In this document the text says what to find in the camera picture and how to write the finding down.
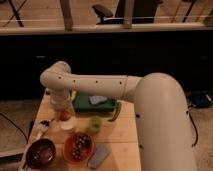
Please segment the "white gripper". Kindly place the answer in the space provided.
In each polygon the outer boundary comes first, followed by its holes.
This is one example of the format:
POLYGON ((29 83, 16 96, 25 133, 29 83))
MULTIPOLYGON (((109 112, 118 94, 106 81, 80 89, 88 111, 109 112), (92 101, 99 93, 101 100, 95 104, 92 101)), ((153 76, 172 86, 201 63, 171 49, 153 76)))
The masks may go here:
POLYGON ((72 109, 71 93, 68 89, 65 90, 51 90, 50 104, 56 111, 63 111, 65 109, 72 109))

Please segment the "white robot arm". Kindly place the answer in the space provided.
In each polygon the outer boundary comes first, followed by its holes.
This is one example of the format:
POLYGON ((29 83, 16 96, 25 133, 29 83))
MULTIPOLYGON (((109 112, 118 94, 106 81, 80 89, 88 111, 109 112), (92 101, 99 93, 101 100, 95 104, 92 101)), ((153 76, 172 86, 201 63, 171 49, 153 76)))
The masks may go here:
POLYGON ((172 76, 76 75, 58 61, 41 73, 40 82, 58 110, 69 106, 72 90, 132 103, 141 171, 197 171, 186 96, 172 76))

